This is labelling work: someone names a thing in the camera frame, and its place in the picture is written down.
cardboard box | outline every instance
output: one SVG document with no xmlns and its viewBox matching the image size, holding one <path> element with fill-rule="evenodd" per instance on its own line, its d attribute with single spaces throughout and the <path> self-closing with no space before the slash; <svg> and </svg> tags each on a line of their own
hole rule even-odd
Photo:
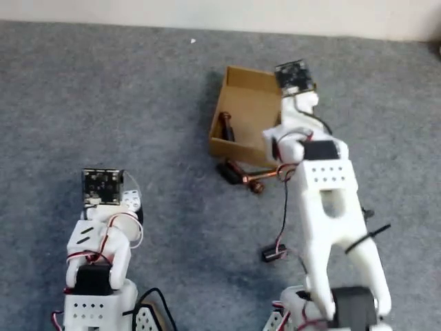
<svg viewBox="0 0 441 331">
<path fill-rule="evenodd" d="M 253 166 L 276 166 L 265 157 L 262 131 L 280 123 L 281 91 L 274 74 L 229 66 L 209 133 L 209 151 Z M 231 114 L 235 142 L 222 139 L 219 114 Z"/>
</svg>

white wall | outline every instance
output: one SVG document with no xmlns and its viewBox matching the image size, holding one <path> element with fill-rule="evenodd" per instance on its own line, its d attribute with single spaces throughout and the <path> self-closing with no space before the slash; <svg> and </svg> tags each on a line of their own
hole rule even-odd
<svg viewBox="0 0 441 331">
<path fill-rule="evenodd" d="M 441 39 L 441 0 L 0 0 L 0 19 Z"/>
</svg>

carpet floor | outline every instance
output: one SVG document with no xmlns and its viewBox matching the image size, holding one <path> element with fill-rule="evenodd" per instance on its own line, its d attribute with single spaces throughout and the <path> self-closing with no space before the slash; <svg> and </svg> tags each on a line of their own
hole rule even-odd
<svg viewBox="0 0 441 331">
<path fill-rule="evenodd" d="M 349 145 L 360 200 L 391 223 L 376 238 L 394 330 L 441 327 L 441 60 L 423 43 L 62 23 L 0 23 L 0 325 L 51 330 L 63 307 L 65 245 L 81 168 L 125 168 L 143 190 L 145 241 L 128 277 L 164 291 L 180 331 L 264 326 L 271 300 L 303 280 L 266 265 L 283 186 L 225 183 L 207 135 L 228 65 L 272 71 L 304 58 L 318 114 Z M 294 201 L 284 242 L 302 248 Z M 335 249 L 332 285 L 358 274 Z"/>
</svg>

white robot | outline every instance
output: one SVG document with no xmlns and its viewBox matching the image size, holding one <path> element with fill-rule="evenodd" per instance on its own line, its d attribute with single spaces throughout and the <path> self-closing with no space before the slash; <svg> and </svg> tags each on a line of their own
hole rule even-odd
<svg viewBox="0 0 441 331">
<path fill-rule="evenodd" d="M 390 331 L 382 318 L 391 310 L 391 296 L 372 239 L 390 225 L 368 232 L 348 146 L 314 115 L 318 95 L 305 62 L 278 66 L 276 78 L 283 92 L 280 125 L 263 136 L 267 158 L 292 169 L 287 185 L 300 210 L 307 275 L 305 286 L 287 288 L 273 302 L 263 330 Z M 334 244 L 358 267 L 362 286 L 330 288 Z"/>
<path fill-rule="evenodd" d="M 125 175 L 137 189 L 123 189 Z M 137 183 L 123 170 L 84 169 L 83 199 L 83 212 L 68 242 L 64 330 L 161 331 L 153 307 L 141 303 L 146 295 L 137 301 L 136 285 L 125 278 L 131 249 L 143 239 Z M 165 303 L 161 291 L 154 290 Z M 58 313 L 52 313 L 52 323 L 62 330 Z"/>
</svg>

black wire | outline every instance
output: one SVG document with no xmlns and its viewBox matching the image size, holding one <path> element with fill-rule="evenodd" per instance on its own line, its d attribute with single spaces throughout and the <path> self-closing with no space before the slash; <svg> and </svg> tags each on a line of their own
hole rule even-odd
<svg viewBox="0 0 441 331">
<path fill-rule="evenodd" d="M 176 323 L 173 319 L 172 313 L 170 312 L 170 309 L 168 308 L 167 301 L 165 300 L 164 294 L 158 288 L 149 289 L 146 293 L 141 295 L 141 297 L 136 302 L 133 310 L 130 310 L 128 312 L 123 313 L 123 316 L 128 315 L 128 314 L 132 314 L 132 331 L 136 331 L 136 315 L 138 314 L 139 310 L 143 307 L 144 299 L 153 292 L 158 293 L 158 295 L 160 296 L 161 301 L 163 302 L 165 312 L 167 313 L 167 316 L 170 320 L 170 323 L 172 324 L 173 330 L 178 331 L 178 328 L 176 327 Z"/>
<path fill-rule="evenodd" d="M 324 127 L 325 127 L 326 130 L 327 130 L 327 132 L 328 132 L 330 135 L 332 135 L 332 130 L 331 130 L 331 128 L 329 127 L 328 123 L 326 123 L 325 121 L 323 121 L 320 117 L 318 117 L 318 116 L 316 116 L 316 115 L 314 115 L 314 114 L 309 114 L 308 112 L 303 112 L 302 110 L 299 110 L 298 112 L 301 113 L 301 114 L 304 114 L 305 116 L 308 116 L 308 117 L 310 117 L 310 118 L 312 118 L 312 119 L 315 119 L 315 120 L 319 121 L 321 124 L 324 125 Z"/>
<path fill-rule="evenodd" d="M 277 242 L 282 237 L 283 231 L 285 231 L 285 225 L 287 223 L 287 209 L 288 209 L 288 180 L 285 180 L 285 207 L 283 208 L 283 222 L 282 222 L 282 228 L 280 229 L 280 232 L 276 239 L 276 245 Z"/>
<path fill-rule="evenodd" d="M 391 227 L 390 224 L 387 224 L 385 226 L 382 226 L 381 228 L 379 228 L 378 230 L 375 230 L 373 232 L 368 232 L 365 236 L 361 237 L 359 240 L 357 240 L 355 243 L 353 243 L 352 245 L 350 245 L 346 250 L 345 250 L 345 254 L 348 254 L 349 252 L 351 252 L 355 247 L 357 247 L 358 245 L 360 245 L 363 241 L 365 241 L 368 238 L 374 238 L 377 234 L 389 229 Z"/>
</svg>

